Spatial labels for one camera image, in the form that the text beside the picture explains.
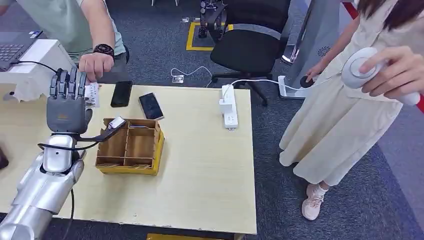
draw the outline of finger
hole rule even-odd
[[[385,60],[397,61],[403,58],[406,55],[412,54],[412,51],[407,46],[401,47],[387,47],[384,50],[376,53],[374,56],[370,57],[363,65],[359,68],[359,71],[363,74],[369,72],[373,69],[378,63],[381,63]]]
[[[414,66],[414,58],[403,58],[394,64],[390,65],[383,71],[379,72],[373,79],[366,82],[362,87],[363,93],[369,93],[376,89],[378,86],[390,81],[397,75],[410,70]]]
[[[85,62],[85,72],[87,73],[87,78],[90,82],[96,82],[96,74],[94,71],[94,59],[87,59]]]
[[[419,80],[410,81],[401,87],[388,91],[384,96],[389,99],[397,99],[404,95],[415,93],[420,87],[422,87],[422,83]]]
[[[80,72],[85,72],[86,71],[86,60],[84,58],[82,58],[82,57],[79,60],[79,71]]]
[[[388,81],[382,83],[381,85],[379,85],[378,87],[376,87],[375,89],[373,89],[369,95],[371,97],[376,97],[379,96],[381,94],[385,94],[391,90],[394,90],[398,87],[401,87],[411,81],[414,81],[415,79],[418,79],[418,76],[416,74],[416,72],[414,71],[406,71],[403,72],[397,76],[395,76],[394,78],[389,79]]]
[[[314,71],[311,71],[309,73],[309,75],[307,76],[307,78],[306,78],[306,82],[309,83],[309,81],[311,81],[312,78],[315,77],[315,75],[316,75],[315,72]]]
[[[103,77],[103,59],[96,58],[94,60],[94,72],[97,79],[101,79]]]
[[[105,72],[110,72],[114,66],[114,61],[110,58],[106,59],[103,63],[103,69]]]

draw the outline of robotic arm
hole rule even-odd
[[[17,186],[11,210],[0,223],[0,240],[40,240],[53,215],[59,214],[83,169],[87,148],[104,142],[121,128],[117,117],[102,135],[83,138],[93,112],[85,106],[86,74],[77,78],[77,68],[59,69],[51,79],[47,99],[47,125],[52,135]],[[78,142],[95,142],[75,147]]]

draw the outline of black watch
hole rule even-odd
[[[99,44],[95,46],[95,48],[93,49],[93,53],[107,54],[109,56],[112,56],[112,58],[115,56],[114,49],[107,44]]]

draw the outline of wooden organizer tray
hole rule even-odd
[[[112,120],[105,118],[103,123],[107,126]],[[159,123],[145,119],[126,121],[117,134],[99,143],[96,168],[102,173],[156,175],[165,141]]]

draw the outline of white dress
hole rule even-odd
[[[302,107],[291,120],[280,142],[280,163],[299,164],[293,172],[312,184],[339,184],[346,173],[380,139],[399,114],[402,103],[384,96],[371,97],[341,81],[348,58],[366,47],[409,46],[424,53],[424,12],[412,22],[388,31],[383,22],[397,0],[386,3],[360,24],[351,42],[324,70]]]

